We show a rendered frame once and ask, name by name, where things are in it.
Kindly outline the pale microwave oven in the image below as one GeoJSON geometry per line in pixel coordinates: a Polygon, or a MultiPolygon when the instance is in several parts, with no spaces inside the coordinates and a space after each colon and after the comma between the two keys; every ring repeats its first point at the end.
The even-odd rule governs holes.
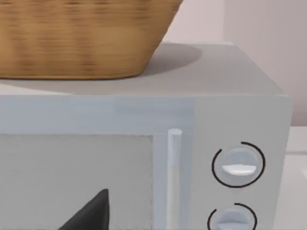
{"type": "Polygon", "coordinates": [[[292,104],[231,43],[161,44],[146,71],[129,79],[0,80],[2,95],[192,98],[189,184],[180,202],[179,230],[216,230],[214,216],[231,207],[250,214],[251,230],[273,230],[292,104]],[[216,159],[237,147],[257,153],[262,167],[248,184],[232,186],[216,174],[216,159]]]}

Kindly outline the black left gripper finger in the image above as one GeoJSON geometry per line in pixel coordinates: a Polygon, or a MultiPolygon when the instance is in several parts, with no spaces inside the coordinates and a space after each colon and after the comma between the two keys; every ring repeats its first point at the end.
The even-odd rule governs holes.
{"type": "Polygon", "coordinates": [[[109,230],[109,190],[101,190],[58,230],[109,230]]]}

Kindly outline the pale microwave door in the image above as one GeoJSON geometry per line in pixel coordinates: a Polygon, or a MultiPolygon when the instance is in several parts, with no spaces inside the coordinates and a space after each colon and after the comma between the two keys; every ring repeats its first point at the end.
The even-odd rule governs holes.
{"type": "Polygon", "coordinates": [[[192,98],[0,96],[0,230],[58,230],[109,190],[109,230],[166,230],[167,136],[182,130],[188,187],[192,98]]]}

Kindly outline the pale microwave knob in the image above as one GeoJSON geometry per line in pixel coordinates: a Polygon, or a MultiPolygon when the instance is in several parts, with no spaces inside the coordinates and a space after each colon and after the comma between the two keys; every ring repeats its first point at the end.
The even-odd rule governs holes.
{"type": "Polygon", "coordinates": [[[231,207],[218,211],[213,223],[216,230],[251,230],[254,221],[244,209],[231,207]]]}
{"type": "Polygon", "coordinates": [[[261,167],[257,153],[247,147],[237,147],[221,152],[215,172],[224,183],[241,186],[254,180],[261,167]]]}

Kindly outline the woven wicker basket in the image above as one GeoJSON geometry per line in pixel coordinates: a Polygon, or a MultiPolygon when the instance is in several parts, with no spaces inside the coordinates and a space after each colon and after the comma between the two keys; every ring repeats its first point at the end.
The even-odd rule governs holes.
{"type": "Polygon", "coordinates": [[[0,0],[0,79],[140,75],[183,0],[0,0]]]}

